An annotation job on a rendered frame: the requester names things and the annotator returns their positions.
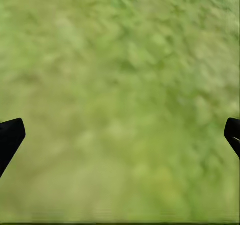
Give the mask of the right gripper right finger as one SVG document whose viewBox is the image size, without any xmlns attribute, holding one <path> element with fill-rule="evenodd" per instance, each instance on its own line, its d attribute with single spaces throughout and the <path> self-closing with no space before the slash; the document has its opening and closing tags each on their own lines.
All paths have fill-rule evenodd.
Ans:
<svg viewBox="0 0 240 225">
<path fill-rule="evenodd" d="M 228 118 L 224 136 L 240 158 L 240 120 L 235 118 Z"/>
</svg>

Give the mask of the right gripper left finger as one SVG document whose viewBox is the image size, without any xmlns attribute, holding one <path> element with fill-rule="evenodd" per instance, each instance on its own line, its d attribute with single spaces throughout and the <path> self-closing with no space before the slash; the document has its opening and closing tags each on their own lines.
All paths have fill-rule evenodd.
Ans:
<svg viewBox="0 0 240 225">
<path fill-rule="evenodd" d="M 21 118 L 0 123 L 0 177 L 26 137 Z"/>
</svg>

